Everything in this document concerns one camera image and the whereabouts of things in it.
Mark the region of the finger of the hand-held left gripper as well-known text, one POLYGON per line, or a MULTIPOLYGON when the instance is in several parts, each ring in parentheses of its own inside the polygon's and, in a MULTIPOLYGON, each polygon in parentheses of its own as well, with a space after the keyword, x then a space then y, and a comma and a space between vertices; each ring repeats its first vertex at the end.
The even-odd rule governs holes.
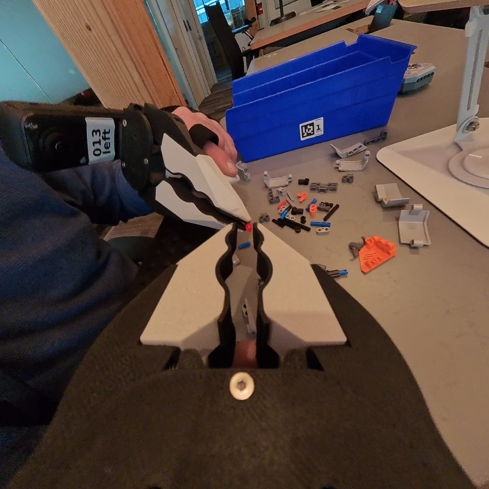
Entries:
POLYGON ((245 224, 251 222, 241 198, 210 156, 192 155, 167 134, 162 139, 161 153, 166 171, 163 180, 185 182, 191 190, 203 192, 210 197, 215 207, 233 210, 233 214, 241 217, 245 224))
POLYGON ((155 210, 166 217, 217 230, 233 223, 238 229, 245 229, 245 221, 234 215, 233 210, 215 207, 205 193, 191 190, 187 183, 177 183, 176 179, 163 180, 156 186, 155 201, 155 210))

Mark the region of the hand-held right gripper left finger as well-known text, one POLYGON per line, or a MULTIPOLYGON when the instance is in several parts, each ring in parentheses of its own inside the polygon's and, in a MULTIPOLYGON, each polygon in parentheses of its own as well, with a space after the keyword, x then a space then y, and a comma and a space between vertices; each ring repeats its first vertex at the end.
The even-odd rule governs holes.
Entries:
POLYGON ((236 332, 225 281, 233 272, 237 230, 227 225, 175 265, 140 336, 143 345, 194 349, 209 366, 232 366, 236 332))

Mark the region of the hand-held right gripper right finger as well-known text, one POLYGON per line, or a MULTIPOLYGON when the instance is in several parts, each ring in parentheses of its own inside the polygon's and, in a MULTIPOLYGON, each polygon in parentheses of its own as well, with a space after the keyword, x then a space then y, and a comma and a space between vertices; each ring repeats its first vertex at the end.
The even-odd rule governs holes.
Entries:
POLYGON ((253 225, 258 293, 256 358, 277 368, 295 349, 340 346, 347 337, 319 278, 330 277, 260 223, 253 225))

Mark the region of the small assembly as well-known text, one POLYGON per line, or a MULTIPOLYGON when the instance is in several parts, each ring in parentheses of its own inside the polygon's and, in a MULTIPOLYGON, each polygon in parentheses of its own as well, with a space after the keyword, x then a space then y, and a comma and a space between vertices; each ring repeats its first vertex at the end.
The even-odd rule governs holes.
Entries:
POLYGON ((248 335, 255 339, 257 335, 256 318, 253 308, 247 298, 244 298, 242 303, 242 314, 245 321, 245 327, 248 335))

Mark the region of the person's left forearm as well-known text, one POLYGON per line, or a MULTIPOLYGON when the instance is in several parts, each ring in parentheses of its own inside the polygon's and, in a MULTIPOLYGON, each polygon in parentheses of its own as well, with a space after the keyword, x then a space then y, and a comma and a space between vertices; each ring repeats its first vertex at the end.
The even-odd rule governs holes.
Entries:
POLYGON ((35 233, 117 225, 152 209, 126 181, 121 162, 33 172, 10 161, 1 148, 1 218, 31 223, 35 233))

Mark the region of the person's left hand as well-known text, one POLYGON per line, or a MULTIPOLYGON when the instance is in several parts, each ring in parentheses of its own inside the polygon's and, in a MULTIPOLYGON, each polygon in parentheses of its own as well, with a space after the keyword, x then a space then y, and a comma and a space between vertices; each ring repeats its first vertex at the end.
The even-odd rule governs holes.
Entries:
POLYGON ((217 121, 187 107, 177 107, 172 113, 185 123, 194 143, 213 159, 224 175, 237 176, 235 144, 217 121))

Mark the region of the pile of small technic pieces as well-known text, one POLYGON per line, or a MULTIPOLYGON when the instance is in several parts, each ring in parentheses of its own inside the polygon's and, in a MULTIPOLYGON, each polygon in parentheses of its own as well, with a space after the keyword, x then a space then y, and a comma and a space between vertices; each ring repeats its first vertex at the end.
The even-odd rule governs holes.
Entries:
POLYGON ((280 228, 288 227, 290 229, 293 229, 296 233, 299 233, 302 230, 307 232, 311 231, 311 228, 309 226, 287 219, 287 216, 285 216, 283 219, 282 218, 272 219, 271 222, 276 224, 280 228))

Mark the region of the orange flat panel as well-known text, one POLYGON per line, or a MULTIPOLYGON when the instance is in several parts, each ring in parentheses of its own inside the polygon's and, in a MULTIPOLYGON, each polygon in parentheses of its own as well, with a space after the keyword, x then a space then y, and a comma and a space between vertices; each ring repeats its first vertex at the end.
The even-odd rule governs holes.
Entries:
POLYGON ((397 253, 397 245, 378 236, 366 238, 362 236, 363 247, 358 252, 360 269, 368 273, 383 264, 397 253))

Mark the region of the wooden pillar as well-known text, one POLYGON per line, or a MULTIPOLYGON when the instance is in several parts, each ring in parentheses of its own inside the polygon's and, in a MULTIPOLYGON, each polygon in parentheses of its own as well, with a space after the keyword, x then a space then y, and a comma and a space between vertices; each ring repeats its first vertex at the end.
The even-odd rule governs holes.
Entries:
POLYGON ((104 107, 184 106, 143 1, 33 1, 104 107))

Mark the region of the blue storage bin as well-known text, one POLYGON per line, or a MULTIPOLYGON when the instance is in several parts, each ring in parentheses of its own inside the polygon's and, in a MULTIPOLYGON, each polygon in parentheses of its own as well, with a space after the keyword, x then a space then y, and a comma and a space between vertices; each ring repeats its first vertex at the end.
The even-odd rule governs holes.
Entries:
POLYGON ((233 81, 236 150, 250 162, 386 125, 415 49, 359 35, 233 81))

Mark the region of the light grey boxy panel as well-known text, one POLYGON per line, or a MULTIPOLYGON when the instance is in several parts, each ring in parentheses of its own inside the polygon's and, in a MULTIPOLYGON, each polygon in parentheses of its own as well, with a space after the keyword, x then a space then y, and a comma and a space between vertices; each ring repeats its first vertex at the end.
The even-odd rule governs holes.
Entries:
POLYGON ((382 208, 405 207, 410 203, 409 198, 401 196, 396 183, 377 184, 375 186, 376 201, 382 208))

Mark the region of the light grey panel with holes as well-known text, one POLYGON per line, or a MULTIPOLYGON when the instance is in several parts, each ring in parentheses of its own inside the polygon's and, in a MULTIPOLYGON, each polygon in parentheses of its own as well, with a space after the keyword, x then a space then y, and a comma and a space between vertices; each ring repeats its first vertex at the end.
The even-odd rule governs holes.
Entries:
POLYGON ((345 159, 347 157, 357 155, 367 149, 367 147, 361 142, 352 144, 351 146, 348 147, 346 147, 345 144, 331 143, 331 147, 337 153, 340 159, 345 159))

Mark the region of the background wooden table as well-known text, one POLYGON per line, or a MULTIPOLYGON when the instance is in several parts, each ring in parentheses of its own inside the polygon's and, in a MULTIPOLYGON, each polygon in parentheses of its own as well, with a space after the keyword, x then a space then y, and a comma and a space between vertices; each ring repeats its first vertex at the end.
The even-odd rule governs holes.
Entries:
POLYGON ((264 28, 251 42, 251 50, 260 50, 269 46, 287 47, 316 35, 325 33, 342 23, 364 16, 370 1, 344 1, 338 7, 324 12, 298 15, 291 20, 264 28))

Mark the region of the white book stand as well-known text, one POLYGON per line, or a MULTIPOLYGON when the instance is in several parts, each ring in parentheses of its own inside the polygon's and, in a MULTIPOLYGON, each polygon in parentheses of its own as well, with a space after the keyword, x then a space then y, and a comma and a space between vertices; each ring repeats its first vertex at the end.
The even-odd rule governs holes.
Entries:
POLYGON ((488 118, 478 98, 488 46, 488 1, 399 1, 407 12, 470 7, 456 125, 382 148, 377 160, 488 247, 488 118))

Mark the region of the grey toy hub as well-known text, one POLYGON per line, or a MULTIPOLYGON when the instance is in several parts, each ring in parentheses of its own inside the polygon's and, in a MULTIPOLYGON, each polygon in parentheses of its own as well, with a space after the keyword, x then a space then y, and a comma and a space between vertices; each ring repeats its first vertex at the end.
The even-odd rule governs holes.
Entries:
POLYGON ((399 94, 417 91, 431 83, 435 74, 435 66, 431 63, 413 63, 407 66, 399 94))

